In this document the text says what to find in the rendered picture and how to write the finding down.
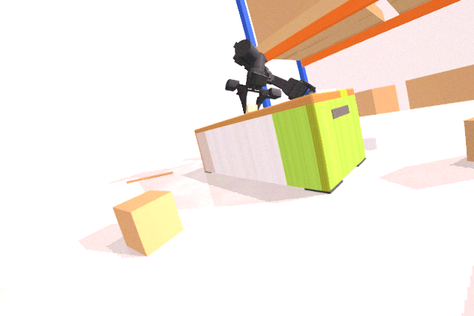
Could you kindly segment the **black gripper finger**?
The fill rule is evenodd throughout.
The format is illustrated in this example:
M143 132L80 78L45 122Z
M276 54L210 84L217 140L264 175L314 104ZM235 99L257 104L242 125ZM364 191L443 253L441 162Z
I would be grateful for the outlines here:
M257 99L256 99L256 105L258 105L258 110L260 109L262 103L267 100L270 96L269 95L260 95Z
M244 91L244 90L239 90L236 93L236 95L238 95L241 100L241 105L242 105L244 114L246 113L246 109L247 109L247 94L248 94L248 91Z

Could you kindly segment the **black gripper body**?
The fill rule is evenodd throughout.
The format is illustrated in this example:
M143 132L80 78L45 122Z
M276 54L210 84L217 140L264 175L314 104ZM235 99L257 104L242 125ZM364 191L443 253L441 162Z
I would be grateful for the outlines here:
M261 70L264 71L264 69L260 67L248 67L247 76L249 72L251 71L251 68L255 68L255 72L257 73L260 73ZM227 79L224 90L229 91L229 92L234 92L236 90L238 92L239 90L244 90L244 91L248 91L252 93L258 93L259 96L262 94L269 95L270 97L268 99L271 99L271 100L276 100L280 98L282 94L282 91L279 88L271 87L268 90L266 90L266 89L262 89L262 86L260 86L260 84L253 84L251 82L246 82L246 85L244 85L244 84L240 84L239 80L232 79L232 78Z

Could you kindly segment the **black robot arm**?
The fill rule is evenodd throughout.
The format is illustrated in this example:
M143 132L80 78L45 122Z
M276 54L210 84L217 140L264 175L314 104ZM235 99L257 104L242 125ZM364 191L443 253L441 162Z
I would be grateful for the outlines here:
M251 68L246 82L260 84L260 86L263 87L266 87L267 84L274 85L280 88L290 100L303 97L308 90L306 95L316 92L316 87L304 80L299 81L294 78L286 80L274 75L273 72L265 66L265 62L267 62L265 54L259 52L247 38L240 40L239 43L235 42L233 48L235 49L233 59L238 66L244 66L245 70L248 70L248 67L260 67L264 69L264 71L261 70L260 73L257 73L255 72L255 68Z

